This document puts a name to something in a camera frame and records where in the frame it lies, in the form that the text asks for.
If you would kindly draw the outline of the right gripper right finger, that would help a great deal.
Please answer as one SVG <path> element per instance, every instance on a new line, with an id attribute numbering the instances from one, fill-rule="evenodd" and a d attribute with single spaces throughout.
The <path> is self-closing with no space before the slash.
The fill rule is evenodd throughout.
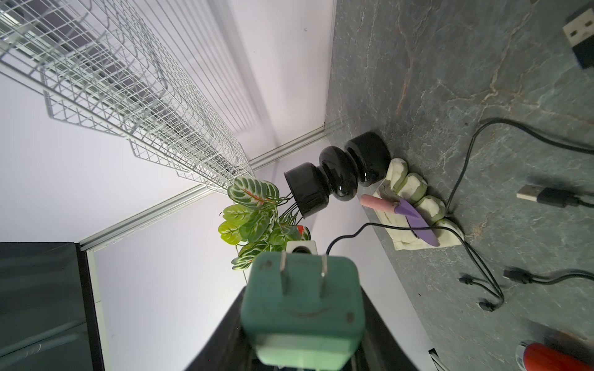
<path id="1" fill-rule="evenodd" d="M 357 370 L 417 371 L 362 289 L 365 331 L 357 349 Z"/>

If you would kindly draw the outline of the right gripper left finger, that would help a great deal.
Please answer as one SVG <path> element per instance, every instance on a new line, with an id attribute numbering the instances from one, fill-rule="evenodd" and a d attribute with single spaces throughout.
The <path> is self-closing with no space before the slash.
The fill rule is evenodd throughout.
<path id="1" fill-rule="evenodd" d="M 253 370 L 254 353 L 241 325 L 241 305 L 246 287 L 239 291 L 206 345 L 186 371 Z"/>

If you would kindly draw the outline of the green charger cube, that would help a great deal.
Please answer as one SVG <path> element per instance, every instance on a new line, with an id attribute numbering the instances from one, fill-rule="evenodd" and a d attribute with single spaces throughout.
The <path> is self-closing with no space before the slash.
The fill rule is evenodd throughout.
<path id="1" fill-rule="evenodd" d="M 365 331 L 357 267 L 325 254 L 261 253 L 252 263 L 240 319 L 265 365 L 340 370 Z"/>

